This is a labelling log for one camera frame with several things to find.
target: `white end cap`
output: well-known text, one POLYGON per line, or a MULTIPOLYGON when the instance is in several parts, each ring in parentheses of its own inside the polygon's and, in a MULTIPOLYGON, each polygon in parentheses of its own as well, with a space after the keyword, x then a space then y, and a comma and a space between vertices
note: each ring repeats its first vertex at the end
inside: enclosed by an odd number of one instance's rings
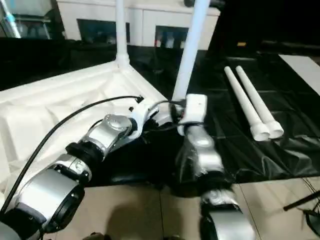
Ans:
POLYGON ((280 138, 285 132, 278 121, 270 121, 267 122, 265 125, 269 129, 270 139, 280 138))
POLYGON ((258 123, 250 127, 253 139, 257 142, 267 141, 270 137, 270 132, 264 123, 258 123))

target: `black cable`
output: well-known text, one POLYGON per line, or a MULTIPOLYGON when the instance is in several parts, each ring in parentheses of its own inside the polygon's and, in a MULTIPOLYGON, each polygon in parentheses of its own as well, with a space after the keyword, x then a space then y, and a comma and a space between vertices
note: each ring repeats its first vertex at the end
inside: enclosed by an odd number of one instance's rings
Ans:
POLYGON ((168 131, 171 129, 175 129, 176 127, 183 126, 183 125, 203 125, 204 123, 201 121, 186 121, 186 122, 181 122, 181 123, 176 123, 168 127, 158 127, 156 129, 148 129, 145 132, 163 132, 163 131, 168 131))
MULTIPOLYGON (((302 180, 308 186, 309 190, 314 194, 316 192, 316 189, 313 187, 311 182, 308 179, 304 179, 304 178, 302 178, 302 180)), ((318 202, 315 204, 312 210, 315 211, 318 208, 318 212, 320 212, 320 197, 317 197, 317 200, 318 202)))
POLYGON ((93 127, 95 127, 98 123, 102 122, 102 120, 103 119, 100 119, 100 120, 96 121, 94 124, 92 124, 92 126, 89 128, 89 130, 92 129, 93 127))
POLYGON ((95 105, 98 104, 102 104, 102 103, 106 103, 109 101, 113 101, 113 100, 117 100, 117 99, 141 99, 142 97, 140 96, 117 96, 117 97, 112 97, 112 98, 108 98, 108 99, 104 99, 104 100, 100 100, 100 101, 96 101, 94 103, 91 103, 87 106, 84 106, 82 108, 80 108, 79 110, 71 113, 69 116, 65 117, 64 119, 62 119, 60 122, 58 122, 46 135, 45 137, 42 139, 42 141, 40 142, 40 144, 36 147, 36 149, 34 150, 34 152, 32 153, 31 157, 28 159, 28 161, 26 162, 25 166, 23 167, 21 173, 19 174, 18 178, 16 179, 12 189, 10 190, 8 196, 6 197, 4 204, 0 210, 0 219, 3 217, 3 215, 6 213, 6 210, 14 196, 14 194, 16 193, 19 184, 21 183, 23 177, 25 176, 26 172, 28 171, 30 165, 32 164, 32 162, 35 160, 36 156, 38 155, 38 153, 40 152, 40 150, 42 149, 42 147, 45 145, 45 143, 47 142, 47 140, 51 137, 51 135, 59 128, 61 127, 66 121, 68 121, 69 119, 73 118, 75 115, 83 112, 84 110, 87 110, 95 105))

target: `black plastic sheet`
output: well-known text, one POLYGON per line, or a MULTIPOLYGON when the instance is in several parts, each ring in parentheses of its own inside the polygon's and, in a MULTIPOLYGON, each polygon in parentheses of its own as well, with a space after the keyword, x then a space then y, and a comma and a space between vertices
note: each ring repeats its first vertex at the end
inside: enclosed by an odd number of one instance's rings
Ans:
MULTIPOLYGON (((10 78, 1 80, 2 90, 109 62, 116 55, 115 46, 101 44, 5 41, 1 72, 10 78)), ((131 65, 170 99, 182 51, 129 46, 128 53, 131 65)), ((188 92, 208 96, 205 128, 215 140, 233 182, 320 176, 320 96, 279 56, 213 59, 199 51, 188 92), (281 123, 283 137, 267 142, 253 140, 223 71, 225 66, 234 69, 237 65, 243 67, 281 123)), ((182 143, 183 137, 175 130, 145 134, 111 153, 94 175, 91 186, 145 181, 172 184, 174 161, 182 143)))

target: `white plastic base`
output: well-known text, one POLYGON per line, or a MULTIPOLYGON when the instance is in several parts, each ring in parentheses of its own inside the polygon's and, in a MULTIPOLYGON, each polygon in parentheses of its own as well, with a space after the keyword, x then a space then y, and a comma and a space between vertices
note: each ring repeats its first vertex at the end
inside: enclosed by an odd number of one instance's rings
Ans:
MULTIPOLYGON (((0 197, 8 193, 30 154, 55 124, 87 104, 125 95, 155 102, 166 99, 130 65, 119 68, 115 61, 1 91, 0 197)), ((137 104, 134 99, 119 99, 71 119, 46 143, 22 185, 50 165, 66 145, 77 142, 95 121, 111 113, 128 116, 129 107, 137 104)), ((159 110, 155 119, 160 125, 171 120, 168 105, 161 104, 159 110)))

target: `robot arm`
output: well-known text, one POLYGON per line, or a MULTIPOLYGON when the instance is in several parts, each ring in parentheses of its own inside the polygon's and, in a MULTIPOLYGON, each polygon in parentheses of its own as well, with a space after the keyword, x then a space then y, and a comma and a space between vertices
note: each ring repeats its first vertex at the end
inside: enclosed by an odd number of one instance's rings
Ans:
POLYGON ((2 240, 37 240, 43 233, 64 229, 72 220, 85 195, 95 169, 108 153, 133 141, 156 110, 144 99, 130 117, 106 115, 79 142, 70 143, 47 169, 29 180, 17 194, 11 209, 0 222, 2 240))
MULTIPOLYGON (((180 123, 203 123, 206 112, 206 96, 188 94, 180 123)), ((182 125, 178 127, 178 132, 184 136, 184 143, 176 159, 177 176, 179 180, 189 178, 196 182, 197 194, 201 199, 201 239, 256 239, 251 224, 239 208, 232 184, 226 178, 214 140, 203 125, 182 125)))

